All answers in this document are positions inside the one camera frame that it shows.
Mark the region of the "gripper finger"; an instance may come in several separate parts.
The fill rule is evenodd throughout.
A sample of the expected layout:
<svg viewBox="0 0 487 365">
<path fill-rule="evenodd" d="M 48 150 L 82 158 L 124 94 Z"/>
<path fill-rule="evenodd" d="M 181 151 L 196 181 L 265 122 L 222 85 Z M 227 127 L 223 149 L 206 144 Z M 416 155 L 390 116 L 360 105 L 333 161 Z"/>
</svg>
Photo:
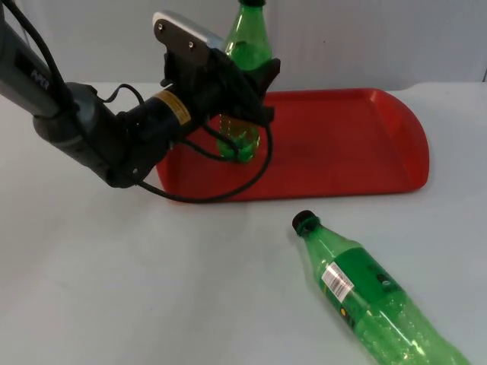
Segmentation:
<svg viewBox="0 0 487 365">
<path fill-rule="evenodd" d="M 268 125 L 275 118 L 275 108 L 273 106 L 260 106 L 257 109 L 249 109 L 240 104 L 231 103 L 227 106 L 227 115 L 254 125 Z"/>
<path fill-rule="evenodd" d="M 279 75 L 281 60 L 274 58 L 263 63 L 258 68 L 247 72 L 247 80 L 258 94 L 266 94 L 267 90 Z"/>
</svg>

